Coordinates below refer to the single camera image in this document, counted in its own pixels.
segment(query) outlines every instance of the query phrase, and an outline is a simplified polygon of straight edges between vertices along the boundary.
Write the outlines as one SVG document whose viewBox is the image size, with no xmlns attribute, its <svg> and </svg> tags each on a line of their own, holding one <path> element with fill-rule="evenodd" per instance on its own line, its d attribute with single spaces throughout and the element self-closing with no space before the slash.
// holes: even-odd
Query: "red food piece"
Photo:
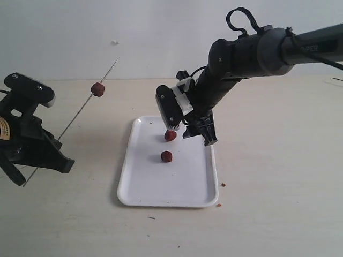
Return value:
<svg viewBox="0 0 343 257">
<path fill-rule="evenodd" d="M 173 141 L 173 140 L 176 138 L 176 136 L 177 136 L 177 134 L 176 134 L 176 132 L 173 131 L 173 130 L 167 130 L 167 131 L 165 132 L 165 140 L 166 140 L 167 142 Z"/>
<path fill-rule="evenodd" d="M 91 87 L 91 92 L 93 95 L 100 97 L 103 95 L 103 92 L 105 92 L 105 87 L 103 84 L 97 82 Z"/>
<path fill-rule="evenodd" d="M 161 153 L 161 159 L 163 162 L 171 162 L 173 160 L 173 155 L 169 151 L 164 151 Z"/>
</svg>

